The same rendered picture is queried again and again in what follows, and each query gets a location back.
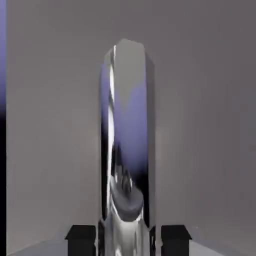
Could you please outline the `shiny curved metal handle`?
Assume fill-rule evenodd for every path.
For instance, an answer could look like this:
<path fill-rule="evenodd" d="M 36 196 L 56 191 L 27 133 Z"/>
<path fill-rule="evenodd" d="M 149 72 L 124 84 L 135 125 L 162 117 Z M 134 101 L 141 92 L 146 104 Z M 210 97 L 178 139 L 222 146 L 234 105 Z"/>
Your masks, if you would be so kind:
<path fill-rule="evenodd" d="M 123 38 L 99 73 L 98 256 L 156 255 L 155 66 Z"/>

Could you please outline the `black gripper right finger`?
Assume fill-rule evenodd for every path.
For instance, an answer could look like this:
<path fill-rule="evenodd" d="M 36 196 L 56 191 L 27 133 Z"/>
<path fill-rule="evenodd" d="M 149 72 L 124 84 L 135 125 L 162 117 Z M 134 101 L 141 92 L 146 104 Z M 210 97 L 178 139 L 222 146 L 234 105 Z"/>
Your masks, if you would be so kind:
<path fill-rule="evenodd" d="M 197 226 L 161 226 L 161 256 L 245 256 L 223 243 L 211 240 Z"/>

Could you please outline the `grey cabinet door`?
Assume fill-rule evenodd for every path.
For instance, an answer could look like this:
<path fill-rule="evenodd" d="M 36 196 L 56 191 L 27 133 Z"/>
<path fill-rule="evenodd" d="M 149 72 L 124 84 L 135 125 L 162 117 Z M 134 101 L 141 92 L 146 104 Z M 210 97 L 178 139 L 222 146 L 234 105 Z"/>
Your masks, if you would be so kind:
<path fill-rule="evenodd" d="M 256 256 L 256 0 L 7 0 L 7 252 L 99 212 L 99 71 L 155 66 L 156 221 Z"/>

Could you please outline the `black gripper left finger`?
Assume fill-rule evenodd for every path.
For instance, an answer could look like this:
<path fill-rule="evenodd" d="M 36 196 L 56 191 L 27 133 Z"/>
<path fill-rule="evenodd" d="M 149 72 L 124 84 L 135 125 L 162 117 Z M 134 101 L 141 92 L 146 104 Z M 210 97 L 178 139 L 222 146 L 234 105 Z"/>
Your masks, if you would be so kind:
<path fill-rule="evenodd" d="M 53 237 L 26 246 L 7 256 L 96 256 L 96 227 L 66 225 Z"/>

